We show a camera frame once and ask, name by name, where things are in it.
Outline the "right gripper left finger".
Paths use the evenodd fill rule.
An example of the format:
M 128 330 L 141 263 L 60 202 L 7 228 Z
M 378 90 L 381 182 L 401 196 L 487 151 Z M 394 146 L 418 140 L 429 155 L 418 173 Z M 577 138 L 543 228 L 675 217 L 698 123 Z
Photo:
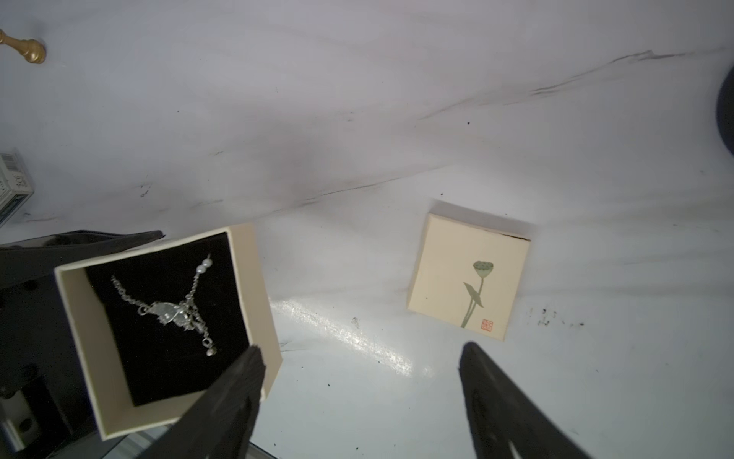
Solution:
M 143 458 L 245 458 L 260 407 L 266 366 L 250 346 Z

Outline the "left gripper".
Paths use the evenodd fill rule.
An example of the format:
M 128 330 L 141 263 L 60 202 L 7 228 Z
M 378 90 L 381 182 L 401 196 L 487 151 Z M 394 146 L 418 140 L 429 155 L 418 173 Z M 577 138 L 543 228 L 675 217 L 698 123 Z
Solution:
M 1 455 L 103 458 L 101 439 L 60 294 L 58 266 L 117 254 L 162 231 L 69 231 L 1 245 Z

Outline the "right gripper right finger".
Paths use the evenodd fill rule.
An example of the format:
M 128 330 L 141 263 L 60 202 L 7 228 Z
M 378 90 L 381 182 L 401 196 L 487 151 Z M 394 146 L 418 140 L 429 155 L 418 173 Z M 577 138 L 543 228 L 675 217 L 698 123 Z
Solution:
M 469 430 L 479 458 L 587 458 L 475 342 L 464 345 L 459 373 Z

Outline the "black foam insert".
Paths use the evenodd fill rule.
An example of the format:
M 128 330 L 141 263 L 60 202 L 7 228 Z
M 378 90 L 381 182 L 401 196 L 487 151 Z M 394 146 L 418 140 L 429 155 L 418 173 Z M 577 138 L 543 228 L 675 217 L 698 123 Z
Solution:
M 134 405 L 208 389 L 250 345 L 225 233 L 85 273 Z

